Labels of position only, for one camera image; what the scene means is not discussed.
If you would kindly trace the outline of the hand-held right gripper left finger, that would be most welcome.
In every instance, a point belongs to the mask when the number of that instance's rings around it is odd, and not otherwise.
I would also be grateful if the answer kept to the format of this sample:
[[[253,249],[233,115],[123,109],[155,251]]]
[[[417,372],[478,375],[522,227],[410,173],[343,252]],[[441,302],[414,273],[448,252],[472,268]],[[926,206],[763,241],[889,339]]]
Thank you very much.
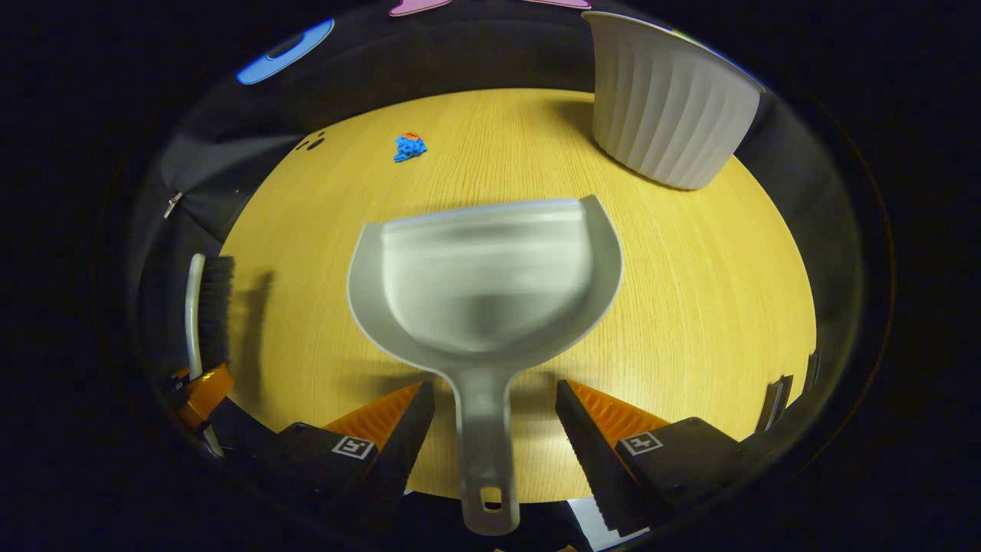
[[[325,426],[241,438],[230,472],[320,524],[390,524],[434,414],[431,382],[415,382]]]

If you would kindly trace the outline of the white plastic dustpan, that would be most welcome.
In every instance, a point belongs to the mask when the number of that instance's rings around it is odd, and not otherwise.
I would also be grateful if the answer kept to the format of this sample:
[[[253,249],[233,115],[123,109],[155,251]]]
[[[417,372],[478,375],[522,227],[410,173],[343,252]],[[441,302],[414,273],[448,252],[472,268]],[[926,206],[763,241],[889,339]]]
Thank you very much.
[[[363,227],[348,307],[382,352],[453,392],[464,524],[520,524],[510,389],[598,326],[624,254],[597,195],[484,204]]]

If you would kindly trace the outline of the small white broom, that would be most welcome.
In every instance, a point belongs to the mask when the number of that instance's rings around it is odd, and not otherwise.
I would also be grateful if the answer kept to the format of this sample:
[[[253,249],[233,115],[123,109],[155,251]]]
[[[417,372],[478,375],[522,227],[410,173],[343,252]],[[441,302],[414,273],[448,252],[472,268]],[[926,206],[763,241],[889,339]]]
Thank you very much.
[[[183,301],[189,382],[230,361],[228,310],[234,269],[235,260],[231,256],[192,255]],[[193,431],[200,434],[212,455],[224,457],[210,422],[203,429]]]

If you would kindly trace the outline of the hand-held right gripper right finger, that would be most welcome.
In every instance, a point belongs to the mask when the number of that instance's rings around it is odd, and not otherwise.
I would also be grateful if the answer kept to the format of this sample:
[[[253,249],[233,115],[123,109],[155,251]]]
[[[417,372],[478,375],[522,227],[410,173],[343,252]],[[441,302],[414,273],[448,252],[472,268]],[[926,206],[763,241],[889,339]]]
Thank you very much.
[[[673,527],[749,478],[764,459],[700,417],[666,422],[581,382],[562,379],[555,412],[603,523],[617,534]]]

